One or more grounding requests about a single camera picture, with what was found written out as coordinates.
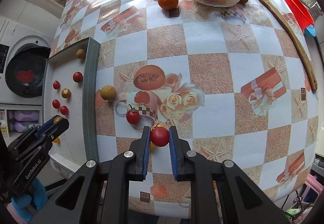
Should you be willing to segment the blue gloved left hand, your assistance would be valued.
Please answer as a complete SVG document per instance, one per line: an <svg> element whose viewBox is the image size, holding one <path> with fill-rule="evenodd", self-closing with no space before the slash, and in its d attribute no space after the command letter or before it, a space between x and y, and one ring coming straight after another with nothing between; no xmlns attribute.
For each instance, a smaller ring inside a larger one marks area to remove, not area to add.
<svg viewBox="0 0 324 224"><path fill-rule="evenodd" d="M12 197L7 209L17 223L28 223L33 217L33 213L28 209L31 203L35 204L35 210L39 211L47 201L46 189L36 178L31 185L31 194Z"/></svg>

